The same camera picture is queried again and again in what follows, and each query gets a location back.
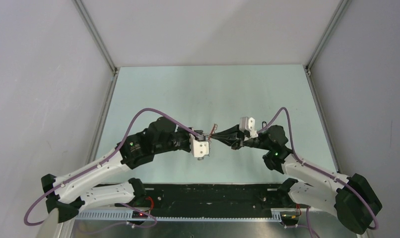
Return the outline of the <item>key bunch with red band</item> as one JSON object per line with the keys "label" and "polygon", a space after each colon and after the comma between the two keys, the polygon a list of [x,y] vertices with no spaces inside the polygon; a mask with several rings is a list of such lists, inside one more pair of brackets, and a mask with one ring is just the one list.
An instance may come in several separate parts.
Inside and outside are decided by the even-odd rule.
{"label": "key bunch with red band", "polygon": [[209,149],[211,149],[211,136],[216,132],[217,128],[218,124],[214,123],[210,133],[208,134],[207,139],[208,139]]}

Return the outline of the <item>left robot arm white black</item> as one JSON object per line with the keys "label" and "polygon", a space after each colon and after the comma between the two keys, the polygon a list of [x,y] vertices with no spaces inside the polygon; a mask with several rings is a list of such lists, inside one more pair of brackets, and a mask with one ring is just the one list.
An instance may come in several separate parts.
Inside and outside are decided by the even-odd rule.
{"label": "left robot arm white black", "polygon": [[204,135],[197,138],[160,117],[143,131],[129,135],[121,148],[112,149],[98,160],[64,176],[43,176],[47,211],[57,209],[58,222],[63,223],[96,207],[118,203],[141,206],[146,202],[146,191],[140,179],[130,178],[112,185],[103,183],[114,175],[152,162],[157,154],[177,150],[201,158],[209,154],[209,142]]}

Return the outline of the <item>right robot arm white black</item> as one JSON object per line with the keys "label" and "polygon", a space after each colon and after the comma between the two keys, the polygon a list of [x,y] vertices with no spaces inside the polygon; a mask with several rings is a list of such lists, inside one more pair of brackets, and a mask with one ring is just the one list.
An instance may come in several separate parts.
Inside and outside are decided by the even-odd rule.
{"label": "right robot arm white black", "polygon": [[234,150],[243,147],[266,150],[263,161],[269,170],[287,175],[278,188],[278,201],[284,207],[294,203],[307,205],[335,216],[342,225],[356,234],[375,229],[376,215],[382,204],[368,180],[360,175],[343,175],[306,161],[286,146],[284,128],[272,125],[252,135],[236,125],[215,133],[218,140]]}

